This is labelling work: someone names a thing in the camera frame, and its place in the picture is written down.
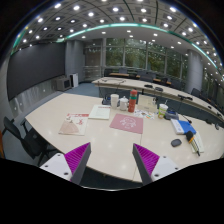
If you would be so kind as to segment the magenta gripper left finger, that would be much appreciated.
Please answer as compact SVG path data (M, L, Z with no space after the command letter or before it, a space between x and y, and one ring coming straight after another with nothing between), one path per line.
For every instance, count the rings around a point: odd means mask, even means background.
M66 154L56 153L41 169L79 185L90 154L91 143L86 143Z

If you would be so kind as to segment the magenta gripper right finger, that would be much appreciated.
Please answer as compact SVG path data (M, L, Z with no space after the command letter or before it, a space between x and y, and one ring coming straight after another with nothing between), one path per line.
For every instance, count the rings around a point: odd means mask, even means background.
M179 170L179 167L167 156L159 156L136 143L133 144L132 154L143 185L148 185Z

